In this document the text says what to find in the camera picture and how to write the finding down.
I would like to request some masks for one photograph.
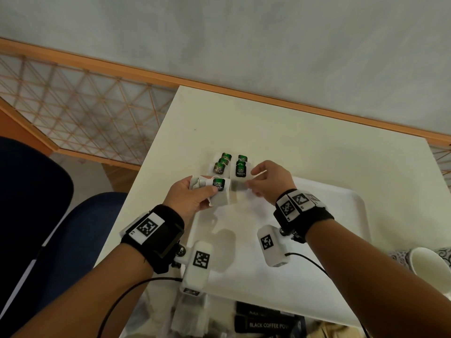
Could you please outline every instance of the white tray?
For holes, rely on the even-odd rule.
[[[298,177],[293,179],[296,187],[312,192],[325,203],[343,226],[371,241],[365,204],[357,193]],[[311,318],[359,326],[335,285],[312,263],[291,256],[290,263],[282,267],[268,267],[257,230],[266,224],[279,226],[272,214],[274,207],[249,190],[236,195],[237,204],[198,213],[189,233],[187,246],[198,240],[214,246],[205,291]],[[287,245],[289,251],[319,263],[307,244],[291,241]]]

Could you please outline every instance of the right hand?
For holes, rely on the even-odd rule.
[[[275,205],[279,196],[285,191],[296,188],[291,173],[274,161],[265,160],[251,170],[251,175],[257,175],[252,180],[246,181],[246,187],[250,188],[257,197],[265,198],[270,204]]]

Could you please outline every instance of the black wrist strap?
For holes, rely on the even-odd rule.
[[[334,219],[318,198],[297,189],[287,190],[279,196],[274,217],[283,233],[293,234],[293,239],[300,243],[305,243],[305,235],[314,223]]]
[[[157,205],[152,211],[130,226],[121,243],[138,250],[157,274],[166,273],[174,260],[177,243],[184,232],[180,215],[165,205]]]

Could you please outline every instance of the white wall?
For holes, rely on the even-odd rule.
[[[451,134],[451,0],[0,0],[0,36]]]

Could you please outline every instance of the wooden frame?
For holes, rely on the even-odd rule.
[[[249,92],[234,90],[230,88],[225,88],[222,86],[202,83],[199,81],[193,81],[189,79],[184,79],[175,76],[169,76],[162,73],[155,73],[142,68],[131,67],[123,64],[118,64],[115,62],[108,62],[101,59],[89,58],[85,56],[80,56],[77,54],[72,54],[68,52],[52,50],[36,45],[30,45],[25,43],[20,43],[17,41],[2,39],[0,38],[0,50],[12,52],[20,55],[25,55],[35,59],[47,60],[51,62],[56,62],[58,64],[69,65],[73,67],[78,67],[98,73],[123,77],[127,79],[132,79],[136,81],[142,81],[151,84],[158,84],[167,87],[176,88],[179,85],[189,86],[196,89],[212,91],[223,95],[239,97],[247,100],[252,100],[256,102],[262,102],[267,104],[276,105],[279,107],[290,108],[298,111],[304,111],[306,113],[313,113],[321,116],[327,116],[334,119],[340,119],[343,121],[349,121],[353,123],[364,124],[371,127],[377,127],[386,130],[397,131],[404,134],[420,136],[427,140],[431,145],[435,146],[451,146],[451,135],[435,133],[432,131],[426,131],[416,128],[411,128],[399,124],[388,123],[384,121],[378,121],[373,119],[367,119],[360,116],[349,115],[345,113],[339,113],[333,110],[313,107],[310,105],[280,100],[273,97],[261,96],[257,94],[252,94]],[[121,166],[126,168],[131,168],[138,170],[139,166],[122,163],[120,161],[104,159],[96,157],[89,154],[72,152],[70,150],[63,150],[58,148],[51,140],[45,137],[39,130],[33,127],[25,118],[23,118],[17,111],[15,111],[9,104],[0,100],[0,109],[7,113],[11,118],[20,123],[25,129],[35,135],[40,141],[46,144],[49,148],[54,151],[58,151],[63,154],[68,154],[72,156],[77,156],[80,158],[95,160],[98,162],[107,163],[110,165]]]

